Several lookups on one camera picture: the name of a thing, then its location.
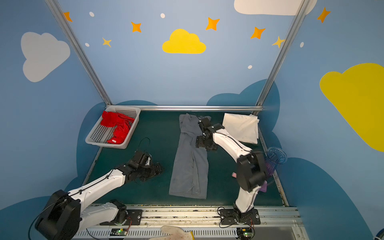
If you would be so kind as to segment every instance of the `gray cloth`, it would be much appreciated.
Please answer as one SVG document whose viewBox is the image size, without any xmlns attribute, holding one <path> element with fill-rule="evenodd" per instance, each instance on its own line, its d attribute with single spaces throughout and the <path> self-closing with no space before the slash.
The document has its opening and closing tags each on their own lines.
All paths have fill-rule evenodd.
<svg viewBox="0 0 384 240">
<path fill-rule="evenodd" d="M 196 137 L 202 135 L 197 116 L 181 114 L 180 139 L 169 194 L 198 199 L 207 198 L 208 160 L 204 147 L 196 148 Z"/>
</svg>

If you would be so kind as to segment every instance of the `red cloth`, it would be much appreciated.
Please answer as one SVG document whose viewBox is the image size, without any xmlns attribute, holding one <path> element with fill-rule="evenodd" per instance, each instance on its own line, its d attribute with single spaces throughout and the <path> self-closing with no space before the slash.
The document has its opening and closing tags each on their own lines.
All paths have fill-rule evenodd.
<svg viewBox="0 0 384 240">
<path fill-rule="evenodd" d="M 113 137 L 107 140 L 111 144 L 122 144 L 127 137 L 131 125 L 135 121 L 122 113 L 113 113 L 104 111 L 102 114 L 103 119 L 100 122 L 101 126 L 114 127 L 117 126 L 113 132 Z"/>
</svg>

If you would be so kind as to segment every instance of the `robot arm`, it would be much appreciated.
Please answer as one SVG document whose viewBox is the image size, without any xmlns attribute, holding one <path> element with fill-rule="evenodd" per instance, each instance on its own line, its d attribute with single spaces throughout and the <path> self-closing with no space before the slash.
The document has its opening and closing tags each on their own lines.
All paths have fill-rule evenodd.
<svg viewBox="0 0 384 240">
<path fill-rule="evenodd" d="M 153 164 L 148 153 L 136 151 L 125 164 L 116 166 L 104 176 L 69 192 L 59 190 L 52 194 L 35 228 L 48 240 L 69 240 L 78 230 L 101 222 L 126 220 L 126 206 L 116 200 L 97 207 L 87 208 L 95 200 L 128 182 L 159 175 L 160 164 Z"/>
<path fill-rule="evenodd" d="M 262 152 L 254 152 L 232 137 L 221 124 L 212 125 L 208 118 L 199 121 L 202 136 L 196 138 L 196 147 L 217 150 L 220 145 L 237 163 L 239 195 L 235 202 L 235 219 L 243 222 L 253 209 L 256 195 L 267 179 L 267 171 Z"/>
</svg>

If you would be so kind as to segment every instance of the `green table surface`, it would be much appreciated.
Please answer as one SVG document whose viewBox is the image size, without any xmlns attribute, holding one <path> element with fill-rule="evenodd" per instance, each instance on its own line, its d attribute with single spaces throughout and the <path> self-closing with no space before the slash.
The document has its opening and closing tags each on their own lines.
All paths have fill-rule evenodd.
<svg viewBox="0 0 384 240">
<path fill-rule="evenodd" d="M 109 172 L 113 167 L 128 162 L 142 141 L 139 150 L 152 155 L 154 162 L 159 162 L 165 171 L 145 182 L 139 179 L 116 188 L 99 198 L 95 203 L 103 204 L 117 199 L 123 204 L 138 205 L 233 205 L 237 199 L 239 185 L 232 172 L 236 171 L 233 158 L 221 147 L 217 151 L 208 152 L 209 172 L 207 199 L 192 199 L 168 194 L 172 176 L 173 162 L 180 137 L 179 115 L 185 112 L 143 111 L 140 113 L 138 125 L 126 149 L 104 147 L 95 163 L 88 182 Z M 211 116 L 211 122 L 222 123 L 224 113 L 189 112 L 198 116 Z M 262 151 L 261 144 L 246 144 L 254 150 Z M 259 192 L 255 206 L 283 206 L 277 186 L 272 182 L 267 192 Z"/>
</svg>

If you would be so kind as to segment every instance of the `laundry basket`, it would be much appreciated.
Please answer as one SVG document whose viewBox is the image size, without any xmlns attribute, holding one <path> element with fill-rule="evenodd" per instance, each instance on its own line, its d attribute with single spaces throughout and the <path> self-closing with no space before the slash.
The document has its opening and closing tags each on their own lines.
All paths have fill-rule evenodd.
<svg viewBox="0 0 384 240">
<path fill-rule="evenodd" d="M 111 147 L 111 148 L 120 148 L 120 149 L 127 148 L 129 140 L 132 137 L 133 131 L 135 131 L 137 123 L 139 122 L 140 108 L 134 108 L 134 107 L 130 107 L 130 106 L 112 105 L 112 106 L 107 107 L 105 109 L 105 111 L 114 112 L 114 113 L 122 113 L 124 115 L 127 115 L 128 117 L 135 119 L 135 121 L 131 125 L 131 129 L 129 130 L 129 133 L 128 133 L 127 137 L 125 138 L 124 142 L 122 144 L 107 143 L 107 140 L 109 140 L 113 137 L 113 131 L 115 130 L 116 126 L 115 127 L 101 126 L 100 122 L 103 119 L 102 116 L 100 116 L 99 120 L 93 126 L 91 132 L 89 132 L 87 138 L 85 139 L 85 142 L 88 144 L 97 145 L 100 147 Z"/>
</svg>

